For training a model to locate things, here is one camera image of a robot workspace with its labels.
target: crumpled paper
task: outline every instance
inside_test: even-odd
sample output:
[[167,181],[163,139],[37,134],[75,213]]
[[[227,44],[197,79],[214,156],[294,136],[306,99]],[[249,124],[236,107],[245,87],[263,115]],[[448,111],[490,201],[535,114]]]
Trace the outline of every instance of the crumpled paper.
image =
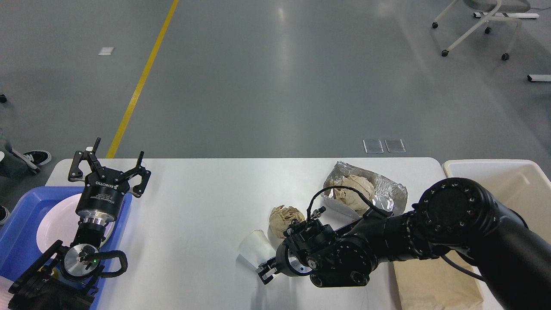
[[283,235],[283,232],[287,230],[291,224],[291,221],[294,219],[297,219],[299,222],[305,220],[302,212],[295,207],[285,207],[285,205],[280,205],[279,207],[272,209],[269,221],[270,229],[272,230],[274,236],[284,239],[285,236]]
[[[473,271],[455,251],[446,256]],[[403,310],[482,310],[478,280],[443,259],[397,261],[394,271]]]
[[[329,185],[342,185],[359,190],[370,201],[375,197],[375,187],[364,177],[351,174],[342,180],[331,180]],[[358,194],[348,189],[334,189],[334,198],[362,215],[368,210],[368,206],[363,202]]]

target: paper cup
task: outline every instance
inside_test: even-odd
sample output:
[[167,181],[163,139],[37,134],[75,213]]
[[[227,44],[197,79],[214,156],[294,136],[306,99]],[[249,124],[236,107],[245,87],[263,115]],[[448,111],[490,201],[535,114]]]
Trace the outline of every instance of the paper cup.
[[245,237],[241,244],[239,244],[237,251],[255,269],[276,255],[276,251],[272,248],[270,241],[268,241],[262,230],[255,230]]

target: chair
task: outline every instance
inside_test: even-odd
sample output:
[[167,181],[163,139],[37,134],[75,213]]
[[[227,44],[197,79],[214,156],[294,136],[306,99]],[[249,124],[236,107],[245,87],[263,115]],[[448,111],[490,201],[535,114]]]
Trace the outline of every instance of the chair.
[[[457,3],[457,1],[459,0],[453,0],[453,2],[434,19],[434,29],[438,28],[438,21],[440,20],[440,18],[446,15],[446,13],[451,9],[451,7],[453,7]],[[475,31],[482,24],[489,22],[490,20],[497,20],[499,22],[517,23],[517,27],[515,28],[515,32],[513,33],[513,37],[509,42],[509,47],[507,47],[507,50],[501,56],[502,60],[508,60],[509,52],[511,51],[513,43],[515,43],[515,40],[518,36],[518,31],[520,30],[520,25],[522,24],[522,21],[519,18],[508,17],[507,13],[524,13],[530,10],[530,3],[528,3],[528,1],[526,0],[463,0],[463,2],[474,11],[480,12],[481,18],[474,26],[472,26],[469,30],[467,30],[467,32],[459,37],[459,39],[452,43],[450,47],[443,50],[442,57],[446,57],[451,50],[453,50],[459,43],[461,43],[466,37],[473,33],[473,31]],[[503,16],[495,16],[496,13],[502,13]],[[486,29],[484,29],[484,33],[489,34],[490,32],[491,28],[487,26]]]

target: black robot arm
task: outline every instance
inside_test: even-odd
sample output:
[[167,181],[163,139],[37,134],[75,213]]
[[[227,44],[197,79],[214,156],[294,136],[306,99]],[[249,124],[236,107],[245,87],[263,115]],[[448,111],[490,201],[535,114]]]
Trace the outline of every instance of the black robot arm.
[[442,180],[414,210],[392,216],[371,205],[361,219],[333,231],[319,214],[295,221],[276,256],[257,269],[264,284],[272,274],[310,275],[318,287],[364,286],[379,263],[436,259],[450,250],[479,268],[505,308],[551,304],[551,245],[478,183]]

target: white plastic bin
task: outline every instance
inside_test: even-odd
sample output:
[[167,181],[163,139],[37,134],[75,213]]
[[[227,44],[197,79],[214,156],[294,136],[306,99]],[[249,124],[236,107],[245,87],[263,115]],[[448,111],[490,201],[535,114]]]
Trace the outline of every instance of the white plastic bin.
[[551,181],[533,161],[464,159],[442,165],[447,177],[467,178],[518,212],[530,230],[551,243]]

